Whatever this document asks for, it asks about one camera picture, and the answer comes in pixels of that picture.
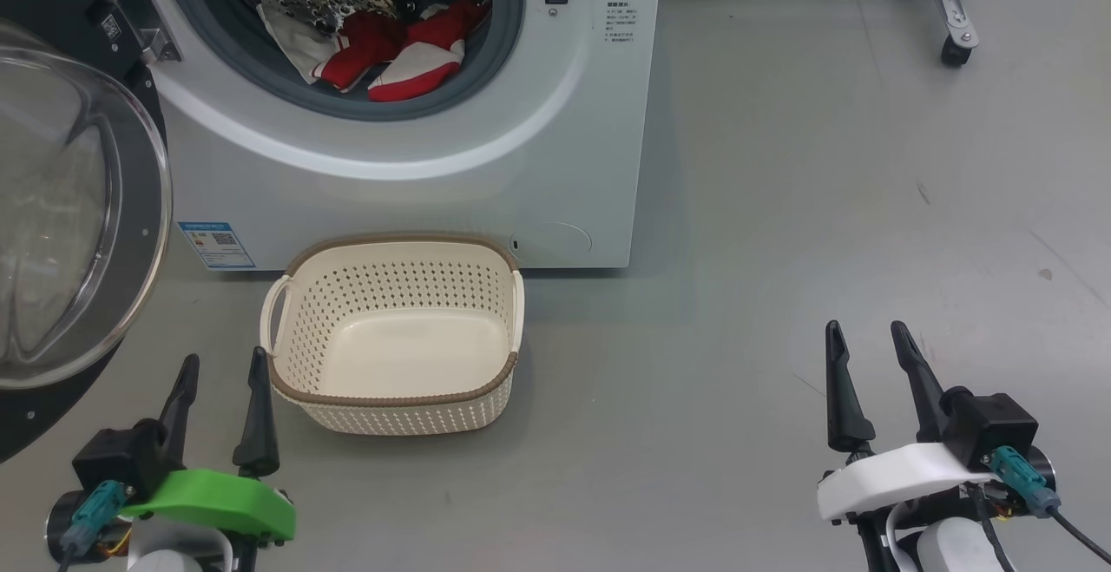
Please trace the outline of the red white-trimmed garment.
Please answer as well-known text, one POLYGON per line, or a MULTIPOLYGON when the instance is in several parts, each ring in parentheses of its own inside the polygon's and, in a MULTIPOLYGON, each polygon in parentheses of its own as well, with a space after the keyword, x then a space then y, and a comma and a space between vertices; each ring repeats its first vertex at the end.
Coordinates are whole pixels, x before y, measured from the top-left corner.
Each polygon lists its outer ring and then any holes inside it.
POLYGON ((323 34, 266 3, 257 7, 257 13, 306 84, 323 81, 344 93, 373 67, 392 62, 404 41, 401 22, 368 11, 350 14, 334 34, 323 34))

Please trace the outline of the red Bulls 23 garment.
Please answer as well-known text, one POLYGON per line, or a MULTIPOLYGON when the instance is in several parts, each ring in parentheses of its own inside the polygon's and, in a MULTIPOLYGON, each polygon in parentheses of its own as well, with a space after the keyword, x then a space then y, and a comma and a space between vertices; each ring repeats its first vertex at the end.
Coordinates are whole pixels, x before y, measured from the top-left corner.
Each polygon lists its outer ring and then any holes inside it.
POLYGON ((431 6, 410 23, 399 53, 368 88, 372 102, 403 102, 428 96, 459 73, 467 54, 467 37, 483 23, 489 3, 456 0, 431 6))

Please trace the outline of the cream perforated laundry basket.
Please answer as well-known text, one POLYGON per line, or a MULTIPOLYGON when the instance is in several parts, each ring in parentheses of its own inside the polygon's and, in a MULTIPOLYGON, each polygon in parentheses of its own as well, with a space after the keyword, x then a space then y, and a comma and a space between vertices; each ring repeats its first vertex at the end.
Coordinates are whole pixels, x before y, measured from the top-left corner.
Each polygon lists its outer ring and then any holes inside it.
POLYGON ((380 235, 306 249, 259 320, 276 392, 352 435, 470 432, 504 413, 526 287, 507 249, 459 235, 380 235))

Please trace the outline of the blue energy label sticker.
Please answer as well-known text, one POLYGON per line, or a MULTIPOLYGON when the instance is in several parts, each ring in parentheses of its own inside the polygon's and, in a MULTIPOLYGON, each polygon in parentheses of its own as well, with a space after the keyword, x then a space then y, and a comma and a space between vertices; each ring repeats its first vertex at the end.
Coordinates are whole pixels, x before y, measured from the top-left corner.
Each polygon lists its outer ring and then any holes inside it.
POLYGON ((179 221, 178 227, 209 270, 256 270, 256 263, 247 254, 233 228, 226 221, 179 221))

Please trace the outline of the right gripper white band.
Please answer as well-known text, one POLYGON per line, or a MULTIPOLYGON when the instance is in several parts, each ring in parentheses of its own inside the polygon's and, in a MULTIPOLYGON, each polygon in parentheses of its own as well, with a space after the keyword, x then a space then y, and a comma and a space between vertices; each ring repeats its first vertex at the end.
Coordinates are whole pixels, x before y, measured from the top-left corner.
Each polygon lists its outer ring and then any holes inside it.
MULTIPOLYGON (((818 516, 854 526, 864 546, 865 572, 999 572, 995 549, 977 516, 941 511, 924 531, 897 539, 901 522, 925 512, 927 496, 969 493, 995 476, 970 472, 943 445, 948 415, 942 387, 905 323, 893 320, 897 361, 909 381, 919 443, 859 458, 818 481, 818 516)), ((875 430, 858 402, 848 370, 850 353, 837 320, 825 324, 825 415, 828 446, 841 453, 871 453, 875 430)))

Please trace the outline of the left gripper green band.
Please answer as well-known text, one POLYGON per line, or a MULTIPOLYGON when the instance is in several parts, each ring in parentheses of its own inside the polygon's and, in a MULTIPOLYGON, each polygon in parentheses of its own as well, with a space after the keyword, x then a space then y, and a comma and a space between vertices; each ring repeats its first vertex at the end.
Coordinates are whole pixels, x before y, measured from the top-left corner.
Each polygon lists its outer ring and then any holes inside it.
MULTIPOLYGON (((144 503, 129 504, 127 572, 256 572, 260 552, 297 534, 297 511, 283 490, 249 476, 280 469, 273 414, 273 384, 266 348, 253 348, 247 374, 250 401, 246 429, 233 451, 238 476, 218 470, 176 470, 144 503)), ((190 407, 197 398, 200 358, 189 354, 159 422, 161 450, 184 469, 190 407)))

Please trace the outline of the white washing machine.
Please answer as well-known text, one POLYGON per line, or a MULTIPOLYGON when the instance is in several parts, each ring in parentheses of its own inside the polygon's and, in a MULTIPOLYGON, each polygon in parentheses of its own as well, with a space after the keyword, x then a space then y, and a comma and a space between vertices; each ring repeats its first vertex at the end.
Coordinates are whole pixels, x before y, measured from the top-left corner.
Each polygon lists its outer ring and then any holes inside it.
POLYGON ((323 34, 357 11, 406 30, 456 0, 152 0, 174 220, 226 221, 256 270, 346 235, 496 242, 532 268, 618 268, 634 235, 659 0, 477 0, 459 73, 372 102, 309 86, 257 7, 323 34))

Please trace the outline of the black glass washing machine door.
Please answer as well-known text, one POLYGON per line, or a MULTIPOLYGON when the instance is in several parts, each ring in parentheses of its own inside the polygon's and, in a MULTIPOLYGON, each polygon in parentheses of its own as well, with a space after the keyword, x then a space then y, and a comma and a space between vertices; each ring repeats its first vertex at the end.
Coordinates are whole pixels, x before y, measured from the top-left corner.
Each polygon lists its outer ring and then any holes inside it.
POLYGON ((87 393, 154 288, 166 58, 154 0, 0 0, 0 464, 87 393))

